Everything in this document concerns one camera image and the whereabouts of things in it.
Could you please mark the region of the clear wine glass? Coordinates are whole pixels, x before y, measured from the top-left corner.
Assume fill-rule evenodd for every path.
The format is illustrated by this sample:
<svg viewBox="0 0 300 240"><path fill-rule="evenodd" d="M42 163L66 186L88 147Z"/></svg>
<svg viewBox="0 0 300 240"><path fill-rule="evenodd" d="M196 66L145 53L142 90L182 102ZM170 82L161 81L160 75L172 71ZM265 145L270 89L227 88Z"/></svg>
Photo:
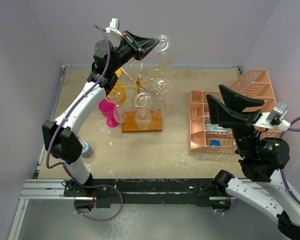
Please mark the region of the clear wine glass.
<svg viewBox="0 0 300 240"><path fill-rule="evenodd" d="M162 71L165 73L174 62L174 56L171 51L171 40L168 35L163 33L155 35L155 38L158 39L158 44L154 48L157 65L160 65Z"/></svg>
<svg viewBox="0 0 300 240"><path fill-rule="evenodd" d="M118 104L120 100L119 93L115 92L115 88L107 95L106 100L110 103L115 104L114 118L119 124L123 124L126 121L126 111L124 110L122 104Z"/></svg>
<svg viewBox="0 0 300 240"><path fill-rule="evenodd" d="M162 119L166 110L164 95L170 90L171 82L167 78L158 78L153 82L153 88L157 95L154 106L154 116L157 119Z"/></svg>
<svg viewBox="0 0 300 240"><path fill-rule="evenodd" d="M139 129L145 130L150 126L152 114L149 107L153 103L153 96L148 92L136 92L132 103L138 110L135 113L135 121Z"/></svg>

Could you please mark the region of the orange plastic goblet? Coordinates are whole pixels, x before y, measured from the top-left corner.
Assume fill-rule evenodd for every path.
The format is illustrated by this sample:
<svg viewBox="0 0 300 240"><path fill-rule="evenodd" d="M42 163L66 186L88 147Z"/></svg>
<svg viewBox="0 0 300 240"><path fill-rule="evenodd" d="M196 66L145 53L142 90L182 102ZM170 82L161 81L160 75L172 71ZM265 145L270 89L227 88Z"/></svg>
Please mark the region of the orange plastic goblet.
<svg viewBox="0 0 300 240"><path fill-rule="evenodd" d="M118 69L116 72L115 72L116 76L118 77L118 80L117 82L115 83L114 85L114 90L115 90L115 93L119 93L119 96L120 96L120 100L117 101L117 103L120 105L120 104L123 104L126 99L127 99L127 94L126 94L126 90L125 90L125 87L123 86L123 84L121 84L119 82L119 78L121 77L122 75L122 70L121 69Z"/></svg>

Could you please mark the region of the pink plastic goblet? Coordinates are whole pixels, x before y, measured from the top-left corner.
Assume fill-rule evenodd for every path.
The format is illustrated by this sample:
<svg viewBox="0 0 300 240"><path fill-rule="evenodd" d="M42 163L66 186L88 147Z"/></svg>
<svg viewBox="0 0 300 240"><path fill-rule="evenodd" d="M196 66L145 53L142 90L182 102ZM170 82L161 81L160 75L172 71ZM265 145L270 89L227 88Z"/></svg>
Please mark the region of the pink plastic goblet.
<svg viewBox="0 0 300 240"><path fill-rule="evenodd" d="M106 125L109 128L116 128L119 125L114 116L115 107L116 105L114 103L108 102L106 99L103 99L98 104L98 108L101 114L106 118Z"/></svg>

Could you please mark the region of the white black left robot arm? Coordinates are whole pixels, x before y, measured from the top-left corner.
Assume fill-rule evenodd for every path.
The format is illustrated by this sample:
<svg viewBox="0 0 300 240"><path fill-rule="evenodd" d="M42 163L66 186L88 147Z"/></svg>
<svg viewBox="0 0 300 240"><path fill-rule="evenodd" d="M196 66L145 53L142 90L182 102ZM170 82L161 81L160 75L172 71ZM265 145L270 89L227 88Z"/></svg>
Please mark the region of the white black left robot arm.
<svg viewBox="0 0 300 240"><path fill-rule="evenodd" d="M137 36L127 30L119 39L118 46L106 37L95 44L91 73L83 89L62 115L42 125L46 167L62 166L81 196L93 191L93 177L81 159L83 147L77 137L80 128L114 88L118 80L116 71L131 59L143 60L159 43L157 38Z"/></svg>

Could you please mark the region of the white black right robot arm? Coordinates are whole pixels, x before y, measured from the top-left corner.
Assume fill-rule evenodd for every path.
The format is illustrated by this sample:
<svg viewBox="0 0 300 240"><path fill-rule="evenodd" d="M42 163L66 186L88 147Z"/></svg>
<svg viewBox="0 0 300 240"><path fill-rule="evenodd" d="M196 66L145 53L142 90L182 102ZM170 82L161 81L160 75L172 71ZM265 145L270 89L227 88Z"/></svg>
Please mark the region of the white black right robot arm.
<svg viewBox="0 0 300 240"><path fill-rule="evenodd" d="M288 106L278 102L270 112L246 111L265 102L241 95L223 84L218 87L222 101L211 94L206 96L210 122L231 129L243 174L269 195L247 186L225 170L213 178L213 192L218 196L227 193L244 201L275 221L288 239L300 240L300 194L289 184L283 171L290 160L289 144L282 138L261 139L257 130L258 127L290 130L291 124L284 120Z"/></svg>

